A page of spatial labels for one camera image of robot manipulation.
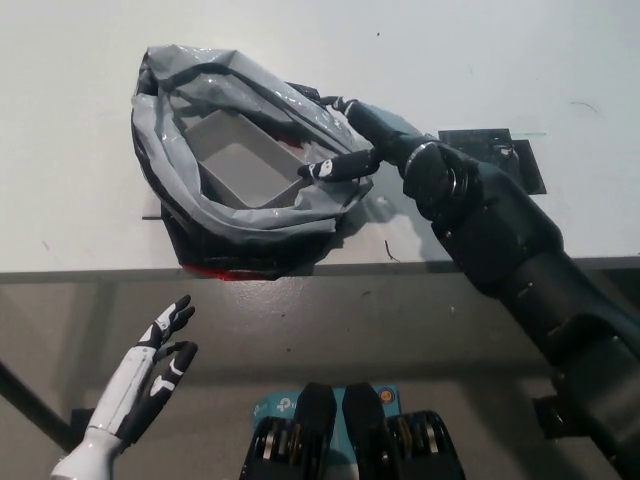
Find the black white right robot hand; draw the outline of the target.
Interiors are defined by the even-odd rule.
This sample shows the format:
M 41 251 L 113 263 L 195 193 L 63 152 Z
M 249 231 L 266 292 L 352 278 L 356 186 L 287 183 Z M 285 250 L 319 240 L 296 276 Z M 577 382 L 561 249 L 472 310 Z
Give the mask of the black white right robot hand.
M 306 180 L 337 183 L 370 176 L 383 161 L 402 166 L 420 145 L 437 140 L 417 130 L 403 117 L 359 100 L 331 96 L 322 97 L 321 104 L 342 113 L 349 126 L 371 147 L 302 165 L 297 173 Z

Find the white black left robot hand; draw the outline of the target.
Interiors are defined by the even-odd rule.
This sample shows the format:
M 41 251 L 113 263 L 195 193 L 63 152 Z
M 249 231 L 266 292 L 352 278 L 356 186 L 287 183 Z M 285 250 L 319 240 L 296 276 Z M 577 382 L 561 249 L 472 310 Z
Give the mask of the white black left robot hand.
M 136 443 L 157 418 L 190 367 L 198 345 L 171 340 L 195 313 L 191 297 L 167 307 L 126 353 L 109 380 L 86 432 Z

